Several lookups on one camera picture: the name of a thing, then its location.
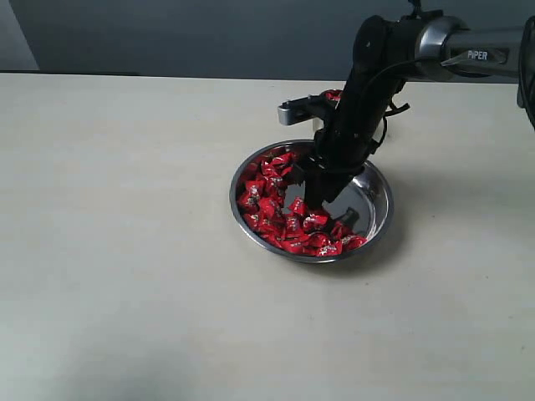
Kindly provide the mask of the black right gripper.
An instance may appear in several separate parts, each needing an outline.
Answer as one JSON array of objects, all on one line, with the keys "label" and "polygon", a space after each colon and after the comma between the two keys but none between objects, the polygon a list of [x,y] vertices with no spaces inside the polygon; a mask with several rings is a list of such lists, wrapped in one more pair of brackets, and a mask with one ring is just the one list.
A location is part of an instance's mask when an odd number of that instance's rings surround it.
[{"label": "black right gripper", "polygon": [[375,131],[391,114],[401,90],[400,79],[348,79],[341,99],[324,128],[316,131],[314,146],[294,162],[290,176],[305,181],[309,209],[332,203],[380,146]]}]

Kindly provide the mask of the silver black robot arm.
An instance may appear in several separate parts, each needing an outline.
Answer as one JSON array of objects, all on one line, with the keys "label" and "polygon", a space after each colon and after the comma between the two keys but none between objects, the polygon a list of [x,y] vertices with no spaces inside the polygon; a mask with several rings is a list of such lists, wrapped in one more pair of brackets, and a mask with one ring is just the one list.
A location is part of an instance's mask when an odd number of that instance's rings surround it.
[{"label": "silver black robot arm", "polygon": [[418,1],[412,5],[412,13],[397,21],[374,15],[362,23],[338,100],[321,93],[279,107],[284,124],[312,118],[324,123],[313,149],[293,169],[296,181],[305,184],[306,204],[314,209],[332,202],[381,146],[375,131],[409,108],[395,106],[393,98],[410,79],[516,78],[517,104],[534,119],[533,17],[520,28],[477,31],[441,10],[425,12]]}]

